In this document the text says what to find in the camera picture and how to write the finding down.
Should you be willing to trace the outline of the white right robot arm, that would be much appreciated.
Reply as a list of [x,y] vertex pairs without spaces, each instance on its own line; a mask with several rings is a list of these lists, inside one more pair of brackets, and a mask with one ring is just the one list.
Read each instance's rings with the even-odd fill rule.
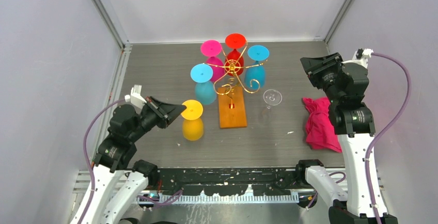
[[376,132],[371,110],[363,102],[369,85],[368,60],[372,49],[359,49],[351,60],[341,55],[301,58],[312,85],[330,101],[328,115],[341,145],[347,177],[343,190],[317,159],[300,160],[295,182],[313,187],[328,206],[330,223],[397,223],[382,198],[373,153]]

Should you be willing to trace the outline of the pink wine glass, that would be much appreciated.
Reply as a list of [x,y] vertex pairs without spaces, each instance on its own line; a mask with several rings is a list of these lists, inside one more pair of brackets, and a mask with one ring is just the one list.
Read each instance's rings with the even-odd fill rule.
[[210,81],[217,81],[225,74],[224,63],[218,58],[218,55],[222,52],[222,45],[217,40],[208,40],[201,45],[200,51],[204,56],[207,56],[206,63],[210,64],[213,70]]

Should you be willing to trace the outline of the red wine glass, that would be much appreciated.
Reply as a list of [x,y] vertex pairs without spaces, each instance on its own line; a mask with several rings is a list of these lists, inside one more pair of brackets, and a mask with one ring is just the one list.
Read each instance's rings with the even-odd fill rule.
[[244,57],[241,55],[242,53],[238,51],[238,49],[247,45],[246,38],[239,33],[233,33],[226,37],[225,44],[232,49],[231,52],[227,54],[227,59],[225,62],[225,66],[229,66],[230,61],[237,61],[238,67],[244,66]]

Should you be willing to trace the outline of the blue wine glass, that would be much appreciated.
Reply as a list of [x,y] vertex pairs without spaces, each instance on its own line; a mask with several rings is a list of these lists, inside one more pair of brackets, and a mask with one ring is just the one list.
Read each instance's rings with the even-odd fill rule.
[[195,97],[203,105],[212,104],[217,97],[211,82],[213,70],[209,65],[200,63],[192,67],[190,71],[191,79],[196,83]]
[[254,64],[245,69],[244,81],[251,91],[256,91],[265,85],[266,71],[263,62],[267,60],[270,52],[263,45],[253,45],[248,49],[247,54]]

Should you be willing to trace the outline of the yellow wine glass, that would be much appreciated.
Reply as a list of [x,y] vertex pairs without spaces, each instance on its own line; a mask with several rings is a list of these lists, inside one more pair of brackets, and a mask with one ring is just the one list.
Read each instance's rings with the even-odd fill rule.
[[204,108],[197,100],[186,100],[183,105],[186,109],[181,113],[182,135],[186,140],[197,141],[204,135],[204,123],[201,119]]

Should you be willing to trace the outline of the clear wine glass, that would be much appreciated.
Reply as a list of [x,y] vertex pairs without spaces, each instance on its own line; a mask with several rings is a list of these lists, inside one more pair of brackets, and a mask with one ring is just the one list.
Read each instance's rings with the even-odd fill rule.
[[273,107],[282,102],[283,96],[278,90],[268,89],[263,93],[262,98],[265,103],[265,107],[259,114],[259,121],[261,124],[267,125],[274,115]]

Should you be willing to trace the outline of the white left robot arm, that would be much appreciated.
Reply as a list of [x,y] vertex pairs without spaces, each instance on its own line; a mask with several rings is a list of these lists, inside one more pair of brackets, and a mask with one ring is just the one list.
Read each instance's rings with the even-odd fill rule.
[[160,178],[157,165],[138,160],[129,167],[137,151],[135,142],[156,126],[167,128],[186,110],[184,105],[138,93],[108,108],[114,109],[108,135],[92,161],[85,155],[90,183],[71,223],[119,223],[144,189],[154,189]]

